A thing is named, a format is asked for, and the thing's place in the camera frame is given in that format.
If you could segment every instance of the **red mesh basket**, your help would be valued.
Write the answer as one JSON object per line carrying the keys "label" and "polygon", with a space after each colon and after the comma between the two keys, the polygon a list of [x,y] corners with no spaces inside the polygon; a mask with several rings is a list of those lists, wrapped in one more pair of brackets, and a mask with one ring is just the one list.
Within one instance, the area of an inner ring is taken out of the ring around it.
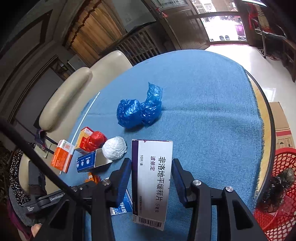
{"label": "red mesh basket", "polygon": [[[277,176],[288,167],[295,172],[296,149],[276,150],[272,175]],[[284,203],[277,212],[266,213],[256,209],[254,217],[270,241],[283,241],[296,223],[296,182],[287,190]]]}

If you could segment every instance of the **wooden door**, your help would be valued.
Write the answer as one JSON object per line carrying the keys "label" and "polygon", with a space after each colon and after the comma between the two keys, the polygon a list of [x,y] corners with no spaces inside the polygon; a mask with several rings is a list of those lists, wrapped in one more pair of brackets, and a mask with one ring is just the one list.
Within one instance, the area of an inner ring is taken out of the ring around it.
{"label": "wooden door", "polygon": [[208,35],[191,0],[142,1],[161,22],[177,50],[209,47]]}

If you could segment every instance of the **round table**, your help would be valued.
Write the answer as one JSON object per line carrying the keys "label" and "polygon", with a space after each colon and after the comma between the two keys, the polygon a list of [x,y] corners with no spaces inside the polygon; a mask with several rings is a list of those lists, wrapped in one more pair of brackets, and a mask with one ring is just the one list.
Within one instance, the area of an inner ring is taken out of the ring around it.
{"label": "round table", "polygon": [[[117,106],[122,99],[143,102],[148,82],[163,88],[162,114],[152,126],[126,130],[117,124]],[[178,158],[185,170],[210,187],[233,186],[249,209],[255,207],[268,183],[274,158],[274,123],[261,88],[238,63],[208,51],[169,52],[127,70],[101,91],[81,128],[85,126],[107,138],[122,136],[128,146],[124,157],[129,158],[132,139],[173,141],[173,158]],[[68,185],[87,179],[87,173],[76,170],[75,160],[80,155],[74,152],[68,173],[61,175]],[[108,170],[99,170],[101,178],[119,169],[122,160],[113,161]],[[117,241],[143,240],[143,233],[151,240],[186,239],[192,211],[179,203],[172,179],[170,184],[164,231],[135,226],[131,214],[115,215],[112,222]],[[131,194],[131,181],[128,191]]]}

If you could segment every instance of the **white floor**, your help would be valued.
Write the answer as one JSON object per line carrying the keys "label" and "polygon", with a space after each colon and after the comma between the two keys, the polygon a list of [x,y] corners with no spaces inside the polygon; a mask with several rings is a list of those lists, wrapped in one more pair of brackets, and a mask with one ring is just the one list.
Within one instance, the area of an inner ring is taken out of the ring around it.
{"label": "white floor", "polygon": [[255,47],[248,45],[212,45],[206,50],[241,64],[256,79],[268,101],[280,102],[296,138],[296,83],[281,61],[264,59]]}

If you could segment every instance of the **crumpled red plastic ball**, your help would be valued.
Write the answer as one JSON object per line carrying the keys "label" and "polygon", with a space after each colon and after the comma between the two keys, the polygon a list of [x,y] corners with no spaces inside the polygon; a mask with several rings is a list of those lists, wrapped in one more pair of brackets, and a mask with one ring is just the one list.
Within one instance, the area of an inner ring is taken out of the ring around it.
{"label": "crumpled red plastic ball", "polygon": [[102,132],[95,131],[85,141],[84,148],[86,151],[94,151],[100,148],[107,140],[107,137]]}

